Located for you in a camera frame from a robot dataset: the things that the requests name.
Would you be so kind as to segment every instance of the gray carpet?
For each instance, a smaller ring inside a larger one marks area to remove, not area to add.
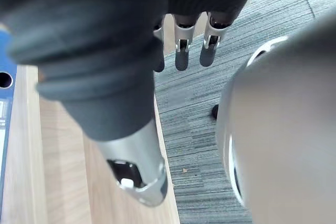
[[[202,36],[191,46],[186,71],[175,69],[174,54],[165,58],[165,70],[155,75],[155,93],[181,224],[251,223],[219,160],[211,108],[225,82],[254,50],[306,25],[333,3],[251,0],[229,29],[211,67],[199,64]]]

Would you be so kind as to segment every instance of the robotic hand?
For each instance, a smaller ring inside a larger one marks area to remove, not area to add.
[[[167,192],[154,118],[153,70],[162,71],[165,14],[175,19],[176,67],[185,70],[195,24],[208,12],[200,62],[210,66],[247,0],[0,0],[10,55],[36,65],[37,90],[59,100],[97,142],[119,186],[148,206]]]

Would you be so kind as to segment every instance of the small black object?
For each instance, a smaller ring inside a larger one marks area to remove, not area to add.
[[[124,161],[113,161],[107,160],[107,163],[110,165],[115,178],[119,183],[123,178],[127,178],[133,181],[134,187],[142,188],[146,186],[141,178],[138,167],[135,164],[124,162]]]
[[[175,55],[175,66],[179,71],[184,71],[188,67],[189,52],[186,52],[185,50],[186,48],[181,48],[181,51],[176,52]]]
[[[163,54],[162,54],[162,56],[160,57],[160,63],[159,63],[159,65],[154,69],[154,71],[157,72],[157,73],[160,73],[160,72],[163,71],[163,69],[164,69],[164,57],[163,57]]]
[[[206,49],[205,47],[202,47],[201,55],[200,55],[200,64],[203,67],[209,67],[214,62],[216,54],[216,49],[214,48],[214,45],[209,45],[209,48]]]
[[[211,115],[214,119],[217,119],[217,115],[218,115],[218,104],[213,106],[212,110],[211,110]]]

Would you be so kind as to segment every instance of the wooden table surface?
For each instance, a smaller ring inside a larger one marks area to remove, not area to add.
[[[206,15],[196,26],[204,31]],[[174,50],[174,25],[167,15],[165,54]],[[17,70],[5,173],[2,223],[179,224],[170,178],[165,202],[147,208],[121,191],[105,160],[58,102],[34,89],[37,69]],[[160,147],[166,157],[155,104]]]

